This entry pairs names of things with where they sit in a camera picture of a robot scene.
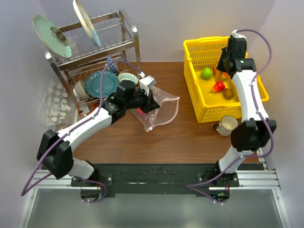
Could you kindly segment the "glossy red toy pepper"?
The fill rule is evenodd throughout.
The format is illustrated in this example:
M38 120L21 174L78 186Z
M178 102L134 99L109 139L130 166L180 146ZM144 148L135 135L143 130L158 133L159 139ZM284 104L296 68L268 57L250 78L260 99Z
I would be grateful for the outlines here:
M225 85L222 81L218 81L215 83L215 85L212 87L211 91L209 93L219 93L222 92L225 89Z

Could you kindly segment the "green toy cabbage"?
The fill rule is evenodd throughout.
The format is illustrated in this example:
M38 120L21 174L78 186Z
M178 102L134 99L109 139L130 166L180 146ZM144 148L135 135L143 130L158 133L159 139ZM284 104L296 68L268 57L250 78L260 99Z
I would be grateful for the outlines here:
M213 71L212 71L210 68L205 67L205 68L202 70L202 72L201 72L200 75L201 75L201 77L202 77L203 79L209 80L209 79L212 77L212 75L213 75Z

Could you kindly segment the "clear pink zip bag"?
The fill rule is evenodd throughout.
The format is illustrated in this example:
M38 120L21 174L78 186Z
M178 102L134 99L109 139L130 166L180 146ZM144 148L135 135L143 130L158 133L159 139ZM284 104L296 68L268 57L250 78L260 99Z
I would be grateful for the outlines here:
M179 111L180 97L155 86L152 88L152 92L154 100L160 105L159 109L143 115L137 114L135 109L129 110L140 121L146 132L152 131L156 126L169 124Z

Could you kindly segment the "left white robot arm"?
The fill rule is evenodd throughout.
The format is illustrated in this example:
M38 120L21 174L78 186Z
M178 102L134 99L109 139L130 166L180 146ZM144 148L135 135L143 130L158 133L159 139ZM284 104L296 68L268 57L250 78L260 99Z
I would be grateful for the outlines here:
M126 110L139 108L144 113L158 109L152 86L140 81L137 89L132 81L122 81L116 91L102 101L84 119L57 133L46 131L40 143L37 160L57 179L65 175L80 177L87 186L98 182L96 168L87 161L75 159L73 151L87 138L125 116Z

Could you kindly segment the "red yellow toy mango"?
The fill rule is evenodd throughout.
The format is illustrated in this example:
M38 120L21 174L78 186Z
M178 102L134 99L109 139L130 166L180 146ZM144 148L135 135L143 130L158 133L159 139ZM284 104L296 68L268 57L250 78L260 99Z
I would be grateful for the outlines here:
M226 72L219 71L216 68L213 68L213 74L215 77L215 82L226 81L228 78L228 74Z

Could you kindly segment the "red toy apple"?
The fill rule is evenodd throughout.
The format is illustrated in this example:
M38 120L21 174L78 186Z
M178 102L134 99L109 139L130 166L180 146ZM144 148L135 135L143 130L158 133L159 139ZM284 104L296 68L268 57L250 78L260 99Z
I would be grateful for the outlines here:
M139 115L143 115L144 114L144 112L140 108L136 108L135 111Z

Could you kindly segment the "brown toy kiwi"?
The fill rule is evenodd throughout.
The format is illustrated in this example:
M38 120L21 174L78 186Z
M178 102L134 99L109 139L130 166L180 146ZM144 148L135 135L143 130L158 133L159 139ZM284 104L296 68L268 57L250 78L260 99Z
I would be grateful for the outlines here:
M233 98L233 92L230 88L225 88L223 90L223 96L225 99L229 100Z

